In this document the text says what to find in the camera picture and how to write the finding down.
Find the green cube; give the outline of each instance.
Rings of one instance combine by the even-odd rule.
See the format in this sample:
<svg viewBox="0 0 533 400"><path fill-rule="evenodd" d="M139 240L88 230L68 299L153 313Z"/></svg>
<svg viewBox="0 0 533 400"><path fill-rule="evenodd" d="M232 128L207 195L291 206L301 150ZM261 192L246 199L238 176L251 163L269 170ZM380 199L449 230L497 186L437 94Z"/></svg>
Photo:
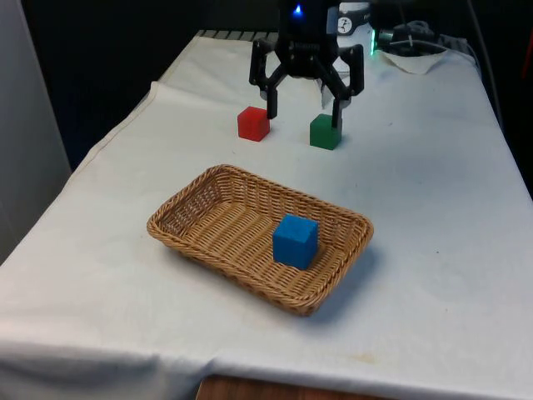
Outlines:
<svg viewBox="0 0 533 400"><path fill-rule="evenodd" d="M311 122L310 130L309 142L316 148L333 150L341 142L341 128L331 127L331 115L320 114Z"/></svg>

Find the basket rim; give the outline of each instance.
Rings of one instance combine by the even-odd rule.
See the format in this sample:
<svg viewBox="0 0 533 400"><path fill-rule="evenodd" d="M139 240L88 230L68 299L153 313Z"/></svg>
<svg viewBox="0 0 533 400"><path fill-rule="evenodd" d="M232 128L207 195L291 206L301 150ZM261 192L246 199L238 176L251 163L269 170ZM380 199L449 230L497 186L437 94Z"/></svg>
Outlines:
<svg viewBox="0 0 533 400"><path fill-rule="evenodd" d="M352 210L349 210L347 208L343 208L328 202L324 202L320 200L317 197L311 196L309 194L297 191L295 189L292 189L290 187L283 186L279 183L270 181L269 179L265 179L264 177L260 177L252 172L248 172L240 167L234 167L229 164L219 164L213 167L208 168L205 172L203 172L201 175L199 175L196 179L194 179L191 183L189 183L187 186L185 186L182 190L180 190L178 193L171 196L168 200L166 200L159 208L156 210L153 215L148 219L147 222L147 230L148 233L155 239L162 241L164 244L174 244L178 247L187 247L187 248L193 248L194 250L197 250L199 253L206 254L210 258L213 258L217 261L220 261L222 263L230 263L227 259L221 257L218 253L212 252L211 250L207 250L204 247L198 247L194 242L190 242L187 240L183 240L179 237L176 237L174 235L171 235L168 232L163 231L159 227L159 222L162 220L162 218L166 215L167 211L173 208L176 203L179 203L185 196L187 196L189 193L194 193L194 191L205 181L207 181L210 178L213 178L215 175L217 175L220 172L227 172L227 173L233 173L238 174L241 176L245 176L246 178L253 178L257 181L261 181L263 183L268 183L278 189L289 191L293 194L296 194L300 197L304 197L306 201L318 203L321 206L328 207L330 209L335 209L340 214L349 217L351 219L357 219L363 222L364 230L362 234L359 237L359 241L356 243L355 246L351 247L350 251L346 252L342 260L339 262L335 270L329 274L327 280L315 291L307 293L302 296L294 296L292 293L288 292L283 286L277 286L272 284L270 281L265 281L264 279L257 278L256 274L249 273L248 277L251 278L254 283L257 285L258 289L261 288L267 288L270 290L277 291L278 294L281 294L281 296L277 296L278 298L282 299L290 299L293 302L301 302L300 305L305 304L310 299L317 299L321 296L321 294L329 293L329 289L331 288L332 282L335 280L335 278L339 275L340 278L343 278L344 275L347 274L348 270L350 269L351 265L347 265L348 263L352 264L351 260L354 256L354 253L357 253L357 249L362 250L366 247L366 245L370 242L373 233L374 233L374 226L370 219L365 217L364 215L353 212ZM232 264L232 266L242 272L242 273L248 273L247 270L244 270L240 267L238 267L235 264ZM216 265L211 265L211 268L214 268L218 271L226 271L225 268L218 267Z"/></svg>

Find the red cube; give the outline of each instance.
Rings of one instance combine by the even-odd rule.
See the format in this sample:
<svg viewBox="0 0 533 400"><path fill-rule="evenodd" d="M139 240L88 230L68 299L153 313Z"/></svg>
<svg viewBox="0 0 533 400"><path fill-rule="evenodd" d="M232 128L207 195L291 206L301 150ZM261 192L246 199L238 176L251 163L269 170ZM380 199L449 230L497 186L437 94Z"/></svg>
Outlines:
<svg viewBox="0 0 533 400"><path fill-rule="evenodd" d="M270 132L267 110L248 107L237 117L239 137L260 142Z"/></svg>

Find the blue light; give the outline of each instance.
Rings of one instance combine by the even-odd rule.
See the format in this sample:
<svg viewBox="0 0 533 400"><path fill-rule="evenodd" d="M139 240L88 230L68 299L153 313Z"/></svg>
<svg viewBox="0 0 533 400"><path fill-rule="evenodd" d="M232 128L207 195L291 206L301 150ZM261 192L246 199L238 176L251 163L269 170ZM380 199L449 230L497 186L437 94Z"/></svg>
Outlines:
<svg viewBox="0 0 533 400"><path fill-rule="evenodd" d="M303 15L300 4L296 5L296 9L292 12L292 15L294 15L295 17L301 17Z"/></svg>

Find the green light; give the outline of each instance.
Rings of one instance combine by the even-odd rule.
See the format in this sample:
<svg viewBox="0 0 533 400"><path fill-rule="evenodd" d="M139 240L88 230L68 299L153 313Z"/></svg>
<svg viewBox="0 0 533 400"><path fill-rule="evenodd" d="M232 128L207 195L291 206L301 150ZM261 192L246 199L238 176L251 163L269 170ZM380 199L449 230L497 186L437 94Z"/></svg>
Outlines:
<svg viewBox="0 0 533 400"><path fill-rule="evenodd" d="M372 40L370 42L370 55L374 54L375 48L376 48L376 31L372 29Z"/></svg>

